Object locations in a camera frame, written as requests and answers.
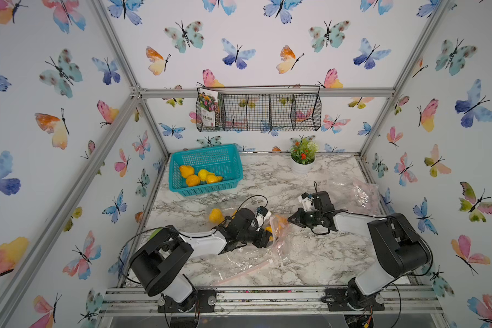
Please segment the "clear zip-top bag with pears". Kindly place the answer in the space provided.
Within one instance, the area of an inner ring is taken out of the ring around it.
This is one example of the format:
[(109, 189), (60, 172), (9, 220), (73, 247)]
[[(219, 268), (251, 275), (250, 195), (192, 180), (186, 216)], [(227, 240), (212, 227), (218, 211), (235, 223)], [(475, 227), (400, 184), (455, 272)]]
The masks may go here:
[(328, 192), (336, 209), (367, 215), (381, 214), (379, 188), (376, 184), (341, 174), (329, 176), (321, 188)]

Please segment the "yellow-green pear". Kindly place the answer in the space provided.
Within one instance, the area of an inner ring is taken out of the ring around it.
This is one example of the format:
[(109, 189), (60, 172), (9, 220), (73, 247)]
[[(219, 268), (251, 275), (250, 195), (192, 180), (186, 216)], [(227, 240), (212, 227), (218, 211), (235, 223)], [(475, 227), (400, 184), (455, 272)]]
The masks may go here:
[(198, 178), (200, 179), (201, 182), (206, 182), (207, 177), (210, 176), (210, 175), (214, 175), (214, 173), (209, 172), (206, 169), (201, 169), (198, 172)]

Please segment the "orange pear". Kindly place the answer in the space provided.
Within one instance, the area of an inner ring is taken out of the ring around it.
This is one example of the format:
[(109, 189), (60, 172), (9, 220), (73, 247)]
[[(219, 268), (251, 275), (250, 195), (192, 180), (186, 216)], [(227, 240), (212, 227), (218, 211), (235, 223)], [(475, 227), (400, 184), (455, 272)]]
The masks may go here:
[(190, 165), (181, 165), (179, 167), (179, 171), (181, 173), (181, 176), (183, 178), (188, 178), (190, 176), (195, 175), (195, 169), (191, 167)]

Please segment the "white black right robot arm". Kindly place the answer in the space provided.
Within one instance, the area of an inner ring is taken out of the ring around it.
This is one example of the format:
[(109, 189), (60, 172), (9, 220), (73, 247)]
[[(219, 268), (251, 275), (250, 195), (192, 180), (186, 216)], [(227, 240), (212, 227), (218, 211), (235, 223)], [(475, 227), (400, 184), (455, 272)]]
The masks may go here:
[(400, 213), (386, 216), (336, 209), (325, 191), (299, 196), (300, 207), (288, 222), (318, 236), (344, 232), (369, 239), (376, 261), (347, 284), (347, 299), (360, 308), (400, 277), (433, 262), (428, 243)]

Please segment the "yellow lemon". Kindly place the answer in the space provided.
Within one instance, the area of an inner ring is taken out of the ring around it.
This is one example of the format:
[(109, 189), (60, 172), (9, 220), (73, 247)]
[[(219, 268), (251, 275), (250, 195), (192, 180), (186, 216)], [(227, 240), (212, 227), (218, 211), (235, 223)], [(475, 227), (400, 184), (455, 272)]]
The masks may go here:
[(206, 183), (207, 184), (219, 183), (222, 180), (223, 180), (222, 176), (216, 176), (214, 174), (209, 174), (206, 176)]

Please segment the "yellow pear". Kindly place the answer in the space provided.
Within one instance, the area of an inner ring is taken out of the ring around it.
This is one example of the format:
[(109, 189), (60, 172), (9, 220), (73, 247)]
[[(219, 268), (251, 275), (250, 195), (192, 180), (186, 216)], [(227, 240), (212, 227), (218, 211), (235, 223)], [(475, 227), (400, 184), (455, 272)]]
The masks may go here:
[(201, 183), (201, 180), (200, 180), (199, 176), (196, 174), (192, 174), (191, 176), (188, 176), (186, 178), (187, 187), (196, 187), (196, 186), (200, 185), (200, 183)]

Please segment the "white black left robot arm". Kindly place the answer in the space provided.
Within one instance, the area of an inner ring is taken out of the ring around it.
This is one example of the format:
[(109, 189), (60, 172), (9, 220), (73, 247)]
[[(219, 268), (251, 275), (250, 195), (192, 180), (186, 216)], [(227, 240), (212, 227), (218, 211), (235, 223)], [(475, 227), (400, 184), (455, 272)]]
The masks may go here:
[(261, 206), (255, 211), (239, 209), (210, 232), (188, 233), (166, 226), (130, 257), (129, 268), (148, 296), (161, 294), (179, 306), (191, 308), (197, 303), (198, 291), (181, 273), (188, 260), (226, 254), (249, 245), (269, 247), (273, 234), (263, 225), (270, 217), (271, 212)]

